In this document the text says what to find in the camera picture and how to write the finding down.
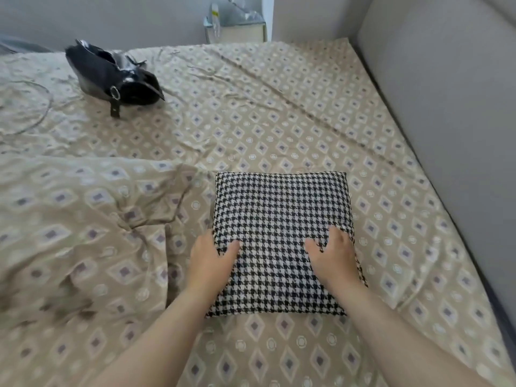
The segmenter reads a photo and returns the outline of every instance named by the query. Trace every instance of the black bag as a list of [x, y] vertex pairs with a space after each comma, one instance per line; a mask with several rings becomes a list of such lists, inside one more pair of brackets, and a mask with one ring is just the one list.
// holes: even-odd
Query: black bag
[[120, 117], [120, 105], [150, 105], [164, 100], [158, 79], [127, 55], [108, 52], [86, 41], [66, 48], [66, 58], [88, 95], [110, 101], [111, 116]]

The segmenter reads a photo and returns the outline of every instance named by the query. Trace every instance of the black and white cushion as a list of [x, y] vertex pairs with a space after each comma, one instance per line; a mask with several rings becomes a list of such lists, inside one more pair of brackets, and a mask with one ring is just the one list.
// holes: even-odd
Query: black and white cushion
[[[314, 276], [304, 240], [325, 247], [335, 225], [353, 240], [346, 174], [216, 175], [213, 235], [219, 252], [233, 240], [241, 251], [230, 282], [208, 316], [256, 312], [345, 315]], [[358, 261], [359, 274], [365, 283]]]

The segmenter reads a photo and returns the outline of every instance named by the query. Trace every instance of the mattress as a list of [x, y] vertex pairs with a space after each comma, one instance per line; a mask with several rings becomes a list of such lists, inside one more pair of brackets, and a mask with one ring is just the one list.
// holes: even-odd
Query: mattress
[[[130, 54], [166, 102], [120, 120], [63, 54], [0, 58], [0, 384], [87, 385], [131, 345], [184, 288], [216, 171], [335, 170], [371, 290], [516, 385], [470, 257], [347, 39]], [[207, 319], [179, 385], [386, 384], [345, 316], [250, 314]]]

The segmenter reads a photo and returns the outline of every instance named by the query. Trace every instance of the forearm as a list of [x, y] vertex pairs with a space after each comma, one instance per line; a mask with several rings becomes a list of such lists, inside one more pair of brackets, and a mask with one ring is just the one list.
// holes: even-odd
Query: forearm
[[459, 360], [443, 351], [362, 285], [336, 291], [392, 387], [488, 387]]
[[177, 384], [202, 327], [207, 301], [182, 292], [156, 322], [94, 381], [94, 387]]

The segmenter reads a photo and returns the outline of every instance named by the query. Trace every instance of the bed sheet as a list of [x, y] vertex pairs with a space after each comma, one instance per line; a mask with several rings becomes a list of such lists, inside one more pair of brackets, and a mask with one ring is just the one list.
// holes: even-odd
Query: bed sheet
[[[371, 289], [516, 385], [464, 245], [347, 39], [130, 54], [166, 102], [120, 120], [62, 53], [0, 58], [0, 385], [87, 385], [137, 339], [184, 287], [222, 170], [346, 171]], [[179, 385], [386, 383], [348, 318], [252, 314], [206, 320]]]

